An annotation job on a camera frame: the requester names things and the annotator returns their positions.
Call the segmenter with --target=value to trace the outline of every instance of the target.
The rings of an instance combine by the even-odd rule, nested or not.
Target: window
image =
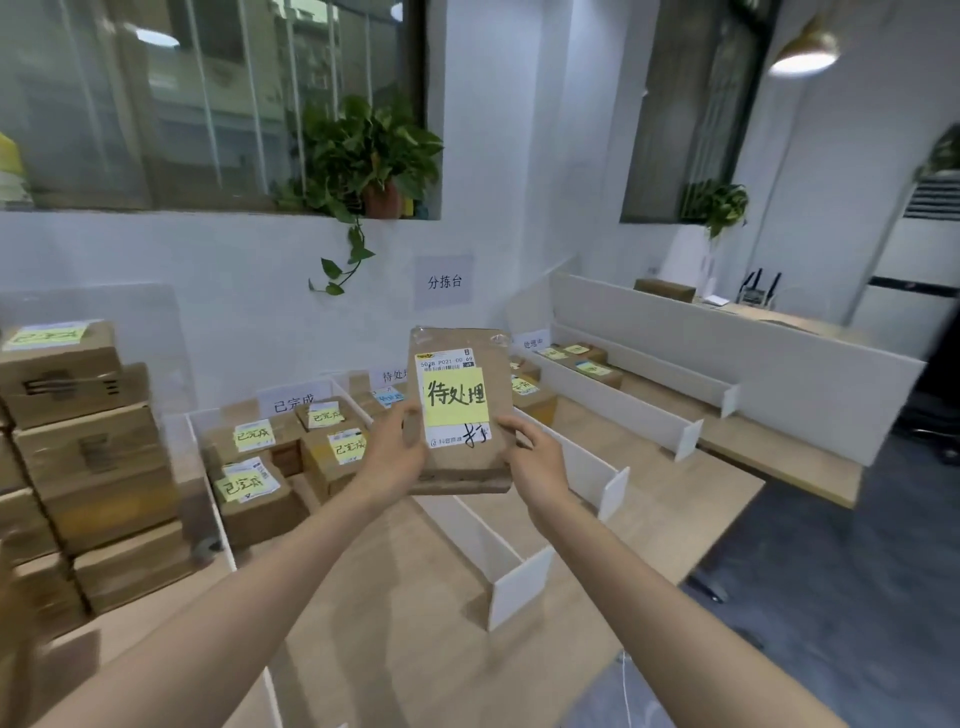
[[[623,222],[698,222],[690,191],[732,180],[777,6],[660,3]]]
[[[298,109],[423,118],[425,0],[31,0],[0,9],[0,133],[38,207],[272,210]]]

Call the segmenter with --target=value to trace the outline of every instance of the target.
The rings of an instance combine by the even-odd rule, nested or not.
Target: stacked boxes
[[[146,365],[120,363],[110,322],[14,328],[0,340],[0,400],[17,450],[11,460],[0,436],[0,538],[45,637],[85,620],[66,557],[177,518],[149,398]],[[146,586],[128,600],[149,591],[150,568],[137,574],[133,584]]]

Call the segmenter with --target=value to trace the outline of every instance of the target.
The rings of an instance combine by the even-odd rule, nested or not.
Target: paper sign
[[[255,423],[236,426],[233,429],[233,444],[240,452],[271,448],[276,445],[274,429],[270,426],[270,420],[257,420]]]
[[[538,352],[550,346],[550,329],[541,328],[537,331],[527,331],[514,336],[514,344],[523,347],[528,352]]]
[[[86,328],[92,322],[70,321],[63,324],[40,324],[23,327],[3,345],[4,352],[23,352],[27,349],[48,349],[79,344]]]
[[[473,255],[419,255],[414,260],[414,310],[473,301]]]
[[[594,364],[592,361],[580,361],[577,362],[577,369],[581,372],[584,372],[589,375],[596,376],[606,376],[613,374],[613,369],[607,369],[607,367],[601,367]]]
[[[529,381],[526,379],[521,379],[519,376],[515,376],[510,383],[514,388],[514,391],[519,395],[532,395],[534,392],[540,391]]]
[[[216,482],[224,500],[246,503],[257,496],[278,490],[280,484],[270,475],[258,457],[224,467],[224,477]]]
[[[306,381],[303,384],[284,384],[281,387],[261,389],[256,393],[260,417],[273,417],[281,412],[293,412],[298,404],[329,400],[333,396],[329,379]]]
[[[330,427],[331,425],[341,423],[344,419],[345,417],[340,412],[339,402],[315,401],[307,410],[307,429]]]
[[[386,387],[385,389],[374,389],[373,398],[380,402],[387,409],[390,409],[393,406],[394,402],[403,401],[403,395],[401,395],[398,390],[393,387]]]
[[[367,438],[357,427],[334,432],[327,435],[326,439],[330,441],[333,456],[341,465],[361,460],[367,451]]]
[[[423,418],[427,426],[490,421],[483,370],[449,369],[423,375]]]
[[[370,378],[371,389],[389,387],[392,384],[399,384],[407,380],[407,365],[390,367],[389,369],[368,369],[367,376]]]
[[[556,361],[557,359],[567,358],[567,354],[563,352],[558,352],[556,349],[553,349],[551,347],[540,350],[540,353],[546,356],[548,359],[553,359],[554,361]]]

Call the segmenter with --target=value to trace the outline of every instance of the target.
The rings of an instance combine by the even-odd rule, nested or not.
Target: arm
[[[50,711],[36,728],[220,728],[330,568],[409,491],[426,444],[407,448],[398,403],[376,423],[352,483],[274,548],[231,574]]]
[[[573,571],[679,728],[843,726],[823,703],[670,584],[568,490],[560,444],[518,417],[532,447],[505,453],[538,530]]]

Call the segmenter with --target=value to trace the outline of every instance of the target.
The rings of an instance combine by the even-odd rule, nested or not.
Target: potted plant
[[[346,283],[373,251],[367,248],[360,220],[397,219],[403,197],[422,200],[426,186],[439,177],[434,157],[444,148],[435,134],[417,126],[409,104],[397,96],[384,108],[372,109],[361,96],[344,99],[344,115],[328,118],[307,105],[302,115],[305,180],[294,178],[276,193],[284,210],[309,209],[349,225],[350,256],[344,271],[321,258],[329,278],[311,291],[340,296]],[[300,155],[294,150],[297,164]]]
[[[689,203],[688,216],[702,221],[707,232],[707,255],[700,269],[700,283],[697,295],[703,298],[712,295],[715,281],[713,269],[720,235],[737,223],[747,224],[744,215],[750,196],[742,184],[722,184],[717,180],[706,180],[691,185],[687,190]]]

